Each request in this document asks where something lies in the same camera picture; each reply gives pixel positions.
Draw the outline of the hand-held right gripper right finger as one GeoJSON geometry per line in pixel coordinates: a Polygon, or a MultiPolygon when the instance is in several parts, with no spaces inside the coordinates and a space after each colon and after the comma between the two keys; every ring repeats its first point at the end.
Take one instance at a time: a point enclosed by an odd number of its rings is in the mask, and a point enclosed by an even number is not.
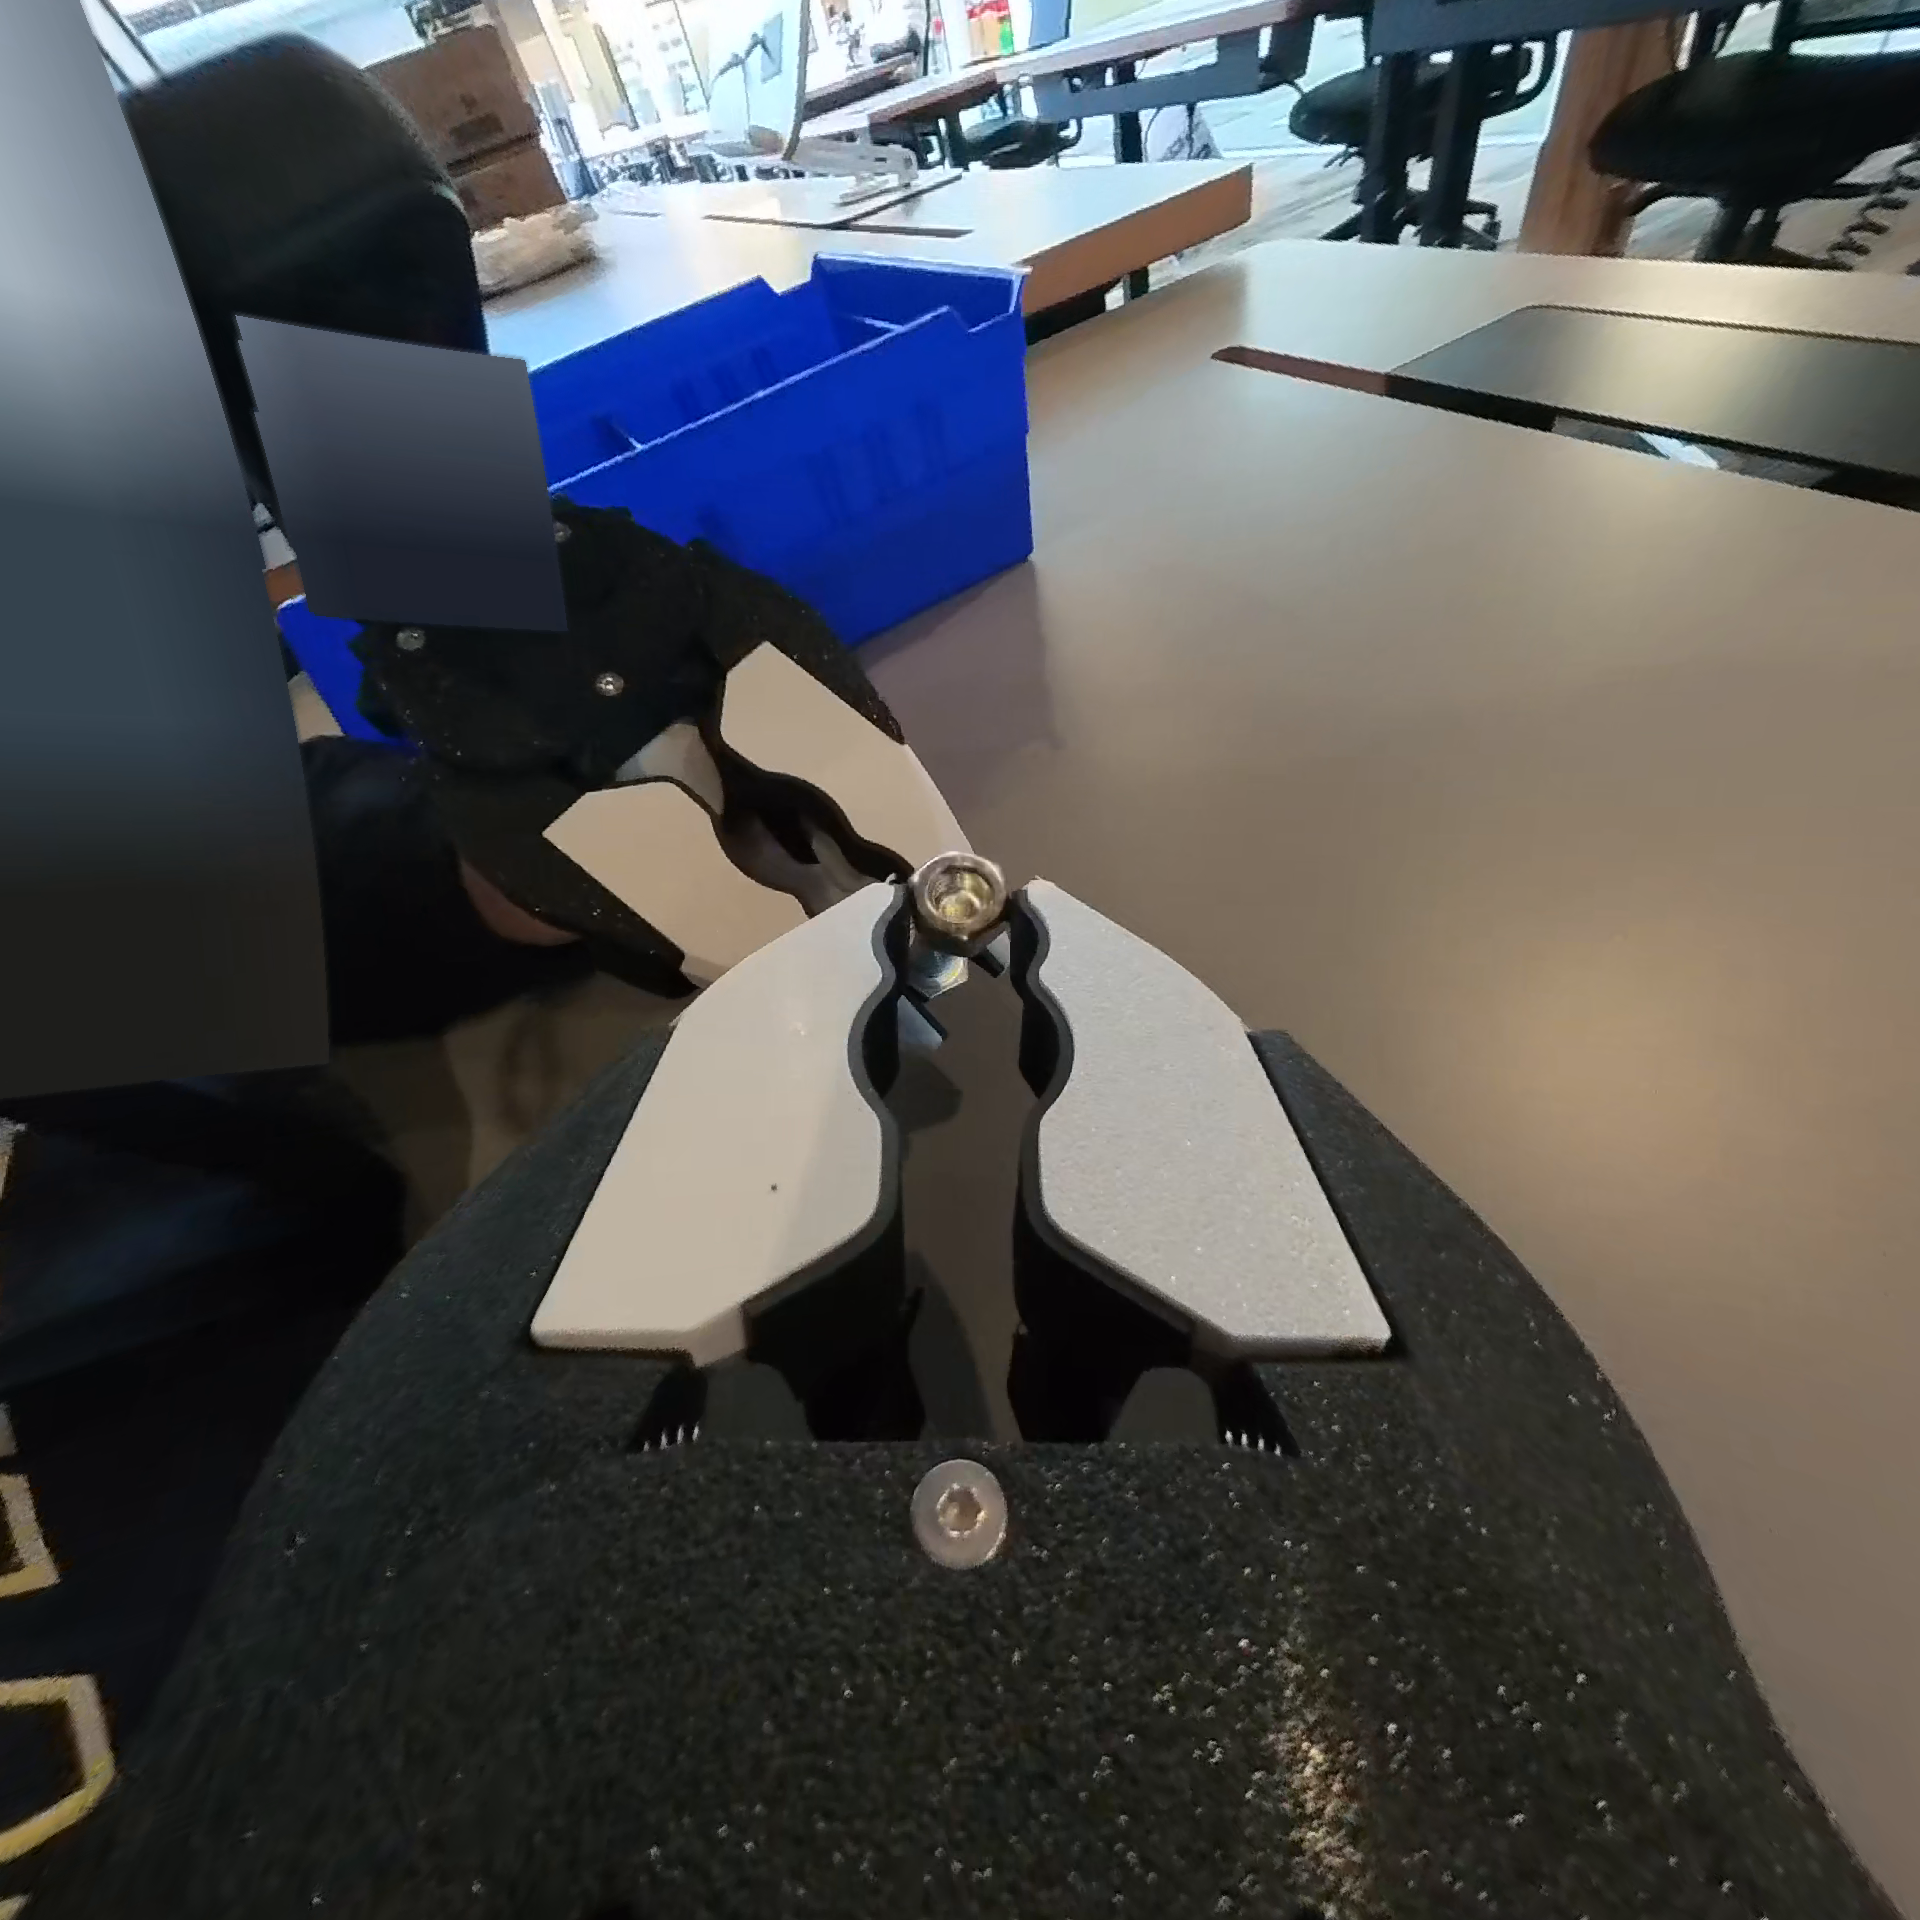
{"type": "Polygon", "coordinates": [[[1019,985],[1057,1041],[1037,1228],[1231,1360],[1371,1359],[1389,1322],[1233,1009],[1062,888],[1021,889],[1019,985]]]}

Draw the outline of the wood-edged grey desk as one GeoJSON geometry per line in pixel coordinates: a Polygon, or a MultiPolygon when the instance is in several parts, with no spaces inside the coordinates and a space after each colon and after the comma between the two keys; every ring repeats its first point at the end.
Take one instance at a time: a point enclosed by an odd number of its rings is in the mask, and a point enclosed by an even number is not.
{"type": "Polygon", "coordinates": [[[757,278],[792,290],[816,258],[1015,269],[1038,317],[1246,227],[1255,178],[1237,160],[971,172],[838,227],[779,218],[804,180],[747,193],[753,221],[726,190],[644,193],[599,206],[582,264],[489,300],[489,347],[539,368],[757,278]]]}

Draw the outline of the black chair back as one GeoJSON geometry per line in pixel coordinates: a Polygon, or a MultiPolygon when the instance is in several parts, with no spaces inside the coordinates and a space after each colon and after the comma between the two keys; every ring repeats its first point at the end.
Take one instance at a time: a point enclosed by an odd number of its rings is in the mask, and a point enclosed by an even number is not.
{"type": "Polygon", "coordinates": [[[339,54],[270,35],[119,106],[220,380],[237,319],[489,350],[448,172],[339,54]]]}

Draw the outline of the person's left hand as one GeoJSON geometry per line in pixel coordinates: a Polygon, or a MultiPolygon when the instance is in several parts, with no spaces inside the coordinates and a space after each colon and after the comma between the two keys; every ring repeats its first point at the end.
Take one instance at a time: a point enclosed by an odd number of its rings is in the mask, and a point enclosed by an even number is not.
{"type": "Polygon", "coordinates": [[[518,950],[541,950],[541,953],[577,947],[579,936],[574,931],[561,926],[551,926],[536,914],[523,911],[510,897],[504,897],[483,872],[471,870],[463,861],[457,863],[457,872],[473,917],[489,928],[491,936],[511,942],[518,950]]]}

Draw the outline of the dark clothing with yellow print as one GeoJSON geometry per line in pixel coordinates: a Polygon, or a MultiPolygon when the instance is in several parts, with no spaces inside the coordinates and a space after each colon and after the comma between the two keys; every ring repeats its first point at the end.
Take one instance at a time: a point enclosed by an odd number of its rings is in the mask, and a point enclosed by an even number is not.
{"type": "Polygon", "coordinates": [[[106,1796],[404,1225],[329,1069],[3,1101],[6,1917],[106,1796]]]}

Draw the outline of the black office chair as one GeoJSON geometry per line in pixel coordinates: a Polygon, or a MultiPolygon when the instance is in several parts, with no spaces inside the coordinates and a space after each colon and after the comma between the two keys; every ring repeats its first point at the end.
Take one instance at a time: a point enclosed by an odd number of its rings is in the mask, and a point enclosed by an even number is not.
{"type": "Polygon", "coordinates": [[[1359,160],[1353,213],[1324,243],[1493,255],[1496,203],[1468,196],[1481,127],[1530,106],[1554,77],[1554,41],[1499,41],[1451,54],[1367,59],[1299,94],[1287,127],[1311,147],[1359,160]]]}
{"type": "Polygon", "coordinates": [[[1916,197],[1916,54],[1720,54],[1630,93],[1586,162],[1639,190],[1627,218],[1714,203],[1695,264],[1808,269],[1774,244],[1789,206],[1916,197]]]}

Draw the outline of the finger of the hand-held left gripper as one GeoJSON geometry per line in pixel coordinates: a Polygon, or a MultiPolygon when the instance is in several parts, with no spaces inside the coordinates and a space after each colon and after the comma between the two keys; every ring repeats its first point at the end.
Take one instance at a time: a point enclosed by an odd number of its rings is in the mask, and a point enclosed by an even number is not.
{"type": "Polygon", "coordinates": [[[589,794],[544,827],[552,851],[647,922],[698,988],[873,888],[854,855],[898,807],[898,752],[860,752],[797,776],[720,758],[708,807],[686,780],[589,794]]]}
{"type": "Polygon", "coordinates": [[[711,761],[720,851],[792,903],[841,903],[971,851],[915,752],[769,642],[719,689],[711,761]]]}

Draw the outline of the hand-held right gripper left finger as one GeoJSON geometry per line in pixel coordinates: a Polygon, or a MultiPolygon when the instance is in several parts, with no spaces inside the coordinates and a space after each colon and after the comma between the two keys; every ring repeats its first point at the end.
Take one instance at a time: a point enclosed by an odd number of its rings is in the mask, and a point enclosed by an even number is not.
{"type": "Polygon", "coordinates": [[[863,888],[673,1023],[533,1312],[539,1350],[736,1359],[747,1312],[876,1219],[882,1125],[854,1038],[898,981],[900,905],[863,888]]]}

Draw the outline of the blue plastic divided bin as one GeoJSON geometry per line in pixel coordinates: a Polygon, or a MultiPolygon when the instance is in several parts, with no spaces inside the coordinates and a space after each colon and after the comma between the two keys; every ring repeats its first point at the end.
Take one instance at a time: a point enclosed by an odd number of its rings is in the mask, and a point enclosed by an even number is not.
{"type": "MultiPolygon", "coordinates": [[[[551,515],[704,539],[850,648],[1031,558],[1024,346],[1015,269],[816,258],[786,293],[738,284],[527,368],[551,515]]],[[[301,596],[273,620],[340,735],[415,755],[357,708],[365,623],[301,596]]]]}

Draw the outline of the wooden post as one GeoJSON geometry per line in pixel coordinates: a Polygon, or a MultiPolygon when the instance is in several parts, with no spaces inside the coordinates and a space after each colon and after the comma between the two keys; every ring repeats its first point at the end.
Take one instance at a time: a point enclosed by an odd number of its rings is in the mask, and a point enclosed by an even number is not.
{"type": "Polygon", "coordinates": [[[1671,72],[1671,21],[1577,31],[1561,59],[1549,134],[1537,153],[1515,252],[1527,258],[1617,258],[1635,190],[1592,169],[1590,144],[1624,97],[1671,72]]]}

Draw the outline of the brown cardboard boxes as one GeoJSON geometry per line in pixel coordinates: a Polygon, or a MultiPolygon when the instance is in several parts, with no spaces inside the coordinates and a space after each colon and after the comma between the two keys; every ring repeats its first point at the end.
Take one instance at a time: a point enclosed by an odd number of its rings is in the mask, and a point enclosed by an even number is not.
{"type": "Polygon", "coordinates": [[[566,206],[539,112],[491,24],[370,62],[368,77],[418,127],[473,233],[566,206]]]}

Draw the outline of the silver socket head bolt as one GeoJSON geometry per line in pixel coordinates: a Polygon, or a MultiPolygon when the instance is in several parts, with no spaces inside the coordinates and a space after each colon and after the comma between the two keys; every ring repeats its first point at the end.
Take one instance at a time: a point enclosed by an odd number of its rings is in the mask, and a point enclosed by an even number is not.
{"type": "Polygon", "coordinates": [[[997,970],[991,950],[1009,908],[997,863],[975,851],[943,851],[907,880],[907,908],[907,956],[950,953],[997,970]]]}

